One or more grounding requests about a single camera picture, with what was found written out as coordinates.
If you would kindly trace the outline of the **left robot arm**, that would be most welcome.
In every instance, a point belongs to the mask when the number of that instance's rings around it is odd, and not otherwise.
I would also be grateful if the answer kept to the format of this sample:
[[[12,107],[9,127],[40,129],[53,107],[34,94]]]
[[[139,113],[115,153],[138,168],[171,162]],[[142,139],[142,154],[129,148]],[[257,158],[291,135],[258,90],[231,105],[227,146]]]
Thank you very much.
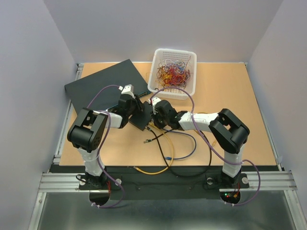
[[[110,111],[81,109],[67,134],[67,140],[78,149],[85,165],[85,176],[77,176],[77,180],[97,189],[106,185],[106,168],[99,157],[99,150],[107,137],[104,130],[123,128],[130,117],[143,111],[144,105],[136,94],[122,94]]]

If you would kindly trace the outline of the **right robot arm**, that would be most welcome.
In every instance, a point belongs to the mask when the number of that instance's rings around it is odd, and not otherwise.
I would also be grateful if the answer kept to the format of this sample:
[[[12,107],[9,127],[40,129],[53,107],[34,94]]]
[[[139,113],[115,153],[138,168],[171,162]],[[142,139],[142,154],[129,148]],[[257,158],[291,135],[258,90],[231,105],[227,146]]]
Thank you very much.
[[[211,132],[224,150],[224,165],[221,183],[231,187],[238,182],[241,171],[242,155],[250,134],[249,128],[229,109],[218,113],[200,114],[188,111],[176,111],[169,101],[157,97],[150,100],[153,108],[152,118],[158,128],[169,126],[174,130],[196,130]]]

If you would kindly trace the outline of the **small black network switch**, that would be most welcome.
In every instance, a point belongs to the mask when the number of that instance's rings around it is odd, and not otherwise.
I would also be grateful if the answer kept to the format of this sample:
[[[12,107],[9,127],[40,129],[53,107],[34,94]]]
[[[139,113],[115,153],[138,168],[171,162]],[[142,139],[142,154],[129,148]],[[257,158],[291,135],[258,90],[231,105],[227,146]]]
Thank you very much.
[[[129,119],[129,123],[134,125],[141,131],[144,131],[146,126],[151,121],[151,113],[153,111],[152,106],[148,102],[144,102],[143,105],[143,111],[138,114],[132,115],[132,117]]]

